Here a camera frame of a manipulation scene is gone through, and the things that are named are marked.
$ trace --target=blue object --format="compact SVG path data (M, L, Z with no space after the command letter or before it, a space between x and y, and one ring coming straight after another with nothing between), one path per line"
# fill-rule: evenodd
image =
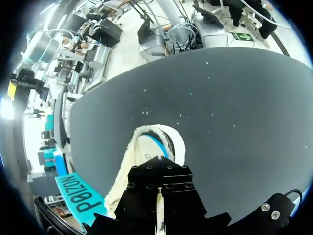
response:
M58 176L67 175L67 170L65 169L64 159L62 155L54 156L55 167L57 169Z
M57 176L55 180L68 209L79 223L91 226L95 220L94 213L107 214L104 198L77 173Z
M148 135L145 135L145 136L151 138L155 143L157 143L158 146L162 149L162 151L163 151L163 153L164 153L164 157L169 158L169 154L168 154L168 152L166 151L165 146L164 146L160 141L158 141L157 139L153 138L152 136L148 136Z
M47 115L47 122L53 122L53 114Z
M56 148L50 148L44 150L44 160L45 160L45 166L46 167L54 167L54 156L53 152L56 151Z
M45 124L45 131L52 131L53 130L53 122L47 122Z

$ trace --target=gray machine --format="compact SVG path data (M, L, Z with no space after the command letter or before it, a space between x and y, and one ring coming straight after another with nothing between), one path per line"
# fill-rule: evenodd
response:
M225 30L215 24L207 25L203 19L204 17L200 13L196 13L192 18L201 36L203 48L227 47L228 35Z
M139 54L148 62L164 58L166 50L164 39L158 35L161 34L161 29L152 30L151 34L144 43L140 44Z

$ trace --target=desk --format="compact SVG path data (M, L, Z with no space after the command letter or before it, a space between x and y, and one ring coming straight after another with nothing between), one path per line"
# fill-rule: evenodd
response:
M235 222L272 194L309 185L313 72L261 49L184 52L87 93L73 105L70 123L76 172L102 196L135 128L176 128L207 216L228 212Z

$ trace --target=green sign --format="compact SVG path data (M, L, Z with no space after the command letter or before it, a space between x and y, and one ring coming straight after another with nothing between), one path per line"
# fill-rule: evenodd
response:
M232 35L234 36L234 39L236 39L238 41L254 42L254 39L248 33L232 33Z

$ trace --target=white floor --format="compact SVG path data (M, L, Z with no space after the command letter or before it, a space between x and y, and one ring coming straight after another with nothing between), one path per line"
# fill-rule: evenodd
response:
M185 0L186 3L183 3L183 6L190 17L194 11L194 8L192 7L193 1L192 0ZM213 11L217 7L213 7L208 3L205 3L204 5L200 3L201 8L205 8L209 11ZM150 12L147 7L143 4L140 5L143 9L147 10L147 12ZM152 3L149 4L149 6L152 8L154 13L158 16L158 20L161 24L167 24L169 21L167 19L164 19L162 17L166 17L163 10L158 5L157 1L154 0ZM230 18L230 13L228 10L228 7L225 7L225 13L223 15L218 15L218 18L220 18L220 21L225 24L231 24L232 19ZM109 58L109 63L107 67L107 76L106 81L114 78L115 76L122 74L128 70L131 70L137 66L143 65L147 63L145 59L143 59L139 55L139 42L138 42L138 35L137 32L139 28L141 27L143 23L143 19L140 18L140 15L134 10L131 9L124 13L122 17L118 20L118 23L122 23L121 28L123 29L123 33L121 35L121 41L116 45L116 47L112 50L112 53ZM229 47L254 47L259 49L266 49L266 47L262 44L262 42L258 39L256 39L255 30L254 28L242 28L239 27L236 30L237 33L249 33L253 39L254 42L247 42L247 41L237 41L233 38L231 33L227 33L228 38L228 46ZM269 36L268 42L270 43L270 50L283 54L280 50L279 46L276 44L274 39Z

